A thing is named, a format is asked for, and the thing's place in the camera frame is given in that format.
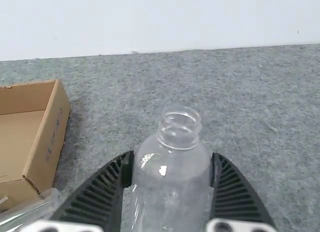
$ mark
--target open cardboard box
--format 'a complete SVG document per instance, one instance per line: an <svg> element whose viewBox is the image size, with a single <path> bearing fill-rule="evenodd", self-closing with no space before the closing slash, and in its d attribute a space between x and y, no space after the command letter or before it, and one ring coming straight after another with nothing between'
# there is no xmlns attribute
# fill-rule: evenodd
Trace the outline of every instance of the open cardboard box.
<svg viewBox="0 0 320 232"><path fill-rule="evenodd" d="M52 187L69 112L60 80L0 87L0 210Z"/></svg>

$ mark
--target bottle mouth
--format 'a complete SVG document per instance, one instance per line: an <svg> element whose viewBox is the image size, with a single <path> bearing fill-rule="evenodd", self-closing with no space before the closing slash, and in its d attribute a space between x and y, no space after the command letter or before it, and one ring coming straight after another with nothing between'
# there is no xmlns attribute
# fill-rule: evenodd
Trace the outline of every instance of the bottle mouth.
<svg viewBox="0 0 320 232"><path fill-rule="evenodd" d="M201 127L201 116L196 110L173 105L162 111L157 138L169 148L190 149L198 144Z"/></svg>

